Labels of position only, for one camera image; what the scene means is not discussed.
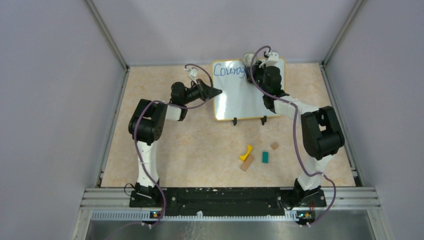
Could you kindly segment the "yellow framed whiteboard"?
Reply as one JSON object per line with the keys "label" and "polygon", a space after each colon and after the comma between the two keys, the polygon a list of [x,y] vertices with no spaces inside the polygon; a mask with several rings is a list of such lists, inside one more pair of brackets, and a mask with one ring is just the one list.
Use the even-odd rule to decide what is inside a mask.
{"label": "yellow framed whiteboard", "polygon": [[214,118],[232,121],[276,117],[264,106],[263,93],[247,82],[247,70],[240,59],[216,60],[211,65],[213,87],[222,93],[213,98]]}

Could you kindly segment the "grey round eraser sponge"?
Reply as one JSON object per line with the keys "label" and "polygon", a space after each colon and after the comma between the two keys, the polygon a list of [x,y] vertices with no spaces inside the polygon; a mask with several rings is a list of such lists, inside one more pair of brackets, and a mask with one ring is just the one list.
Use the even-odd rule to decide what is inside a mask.
{"label": "grey round eraser sponge", "polygon": [[254,52],[246,52],[242,57],[242,63],[245,67],[249,67],[252,63],[252,59],[254,59]]}

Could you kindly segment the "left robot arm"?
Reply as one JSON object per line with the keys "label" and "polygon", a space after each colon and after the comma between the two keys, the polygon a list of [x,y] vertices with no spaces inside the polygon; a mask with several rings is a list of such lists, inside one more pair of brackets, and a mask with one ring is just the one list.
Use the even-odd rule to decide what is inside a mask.
{"label": "left robot arm", "polygon": [[138,157],[138,177],[129,202],[131,208],[158,208],[164,202],[157,170],[157,152],[165,122],[183,121],[189,110],[189,103],[195,100],[206,102],[222,92],[221,89],[197,79],[191,82],[190,87],[182,82],[173,83],[169,103],[147,99],[139,101],[128,124]]}

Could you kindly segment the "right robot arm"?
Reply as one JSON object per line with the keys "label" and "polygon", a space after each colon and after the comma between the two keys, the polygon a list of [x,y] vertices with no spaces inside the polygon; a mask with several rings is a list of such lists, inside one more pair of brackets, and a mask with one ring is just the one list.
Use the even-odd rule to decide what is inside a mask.
{"label": "right robot arm", "polygon": [[307,206],[321,189],[325,169],[345,144],[337,114],[332,106],[317,107],[290,96],[282,89],[281,71],[276,66],[246,68],[249,83],[263,93],[264,106],[293,120],[294,150],[302,169],[287,196],[291,207]]}

